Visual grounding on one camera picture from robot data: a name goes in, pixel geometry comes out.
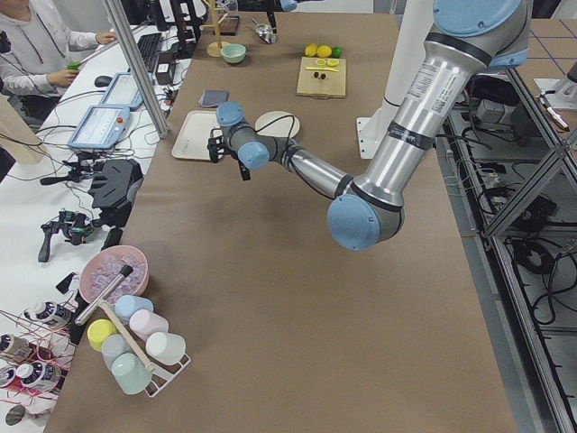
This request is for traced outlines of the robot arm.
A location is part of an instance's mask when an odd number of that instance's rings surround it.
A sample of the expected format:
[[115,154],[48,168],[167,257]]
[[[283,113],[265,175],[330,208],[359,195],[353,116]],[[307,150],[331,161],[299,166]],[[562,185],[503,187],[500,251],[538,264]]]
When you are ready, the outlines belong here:
[[308,0],[238,0],[238,10],[240,12],[265,12],[272,29],[276,34],[278,32],[276,23],[276,12],[291,12],[301,3]]
[[434,145],[471,77],[515,68],[527,58],[530,1],[435,1],[425,56],[367,170],[352,176],[289,137],[258,134],[233,101],[215,112],[221,135],[209,140],[212,162],[230,155],[242,173],[276,162],[330,198],[333,239],[353,251],[388,240],[402,227],[403,189]]

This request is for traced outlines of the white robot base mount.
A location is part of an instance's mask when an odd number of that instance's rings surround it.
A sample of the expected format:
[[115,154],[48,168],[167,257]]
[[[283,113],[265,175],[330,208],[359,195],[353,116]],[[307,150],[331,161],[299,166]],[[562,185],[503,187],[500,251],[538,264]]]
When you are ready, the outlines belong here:
[[432,24],[432,0],[406,1],[381,106],[371,117],[356,119],[362,159],[373,158],[389,123],[398,112],[425,58],[424,40]]

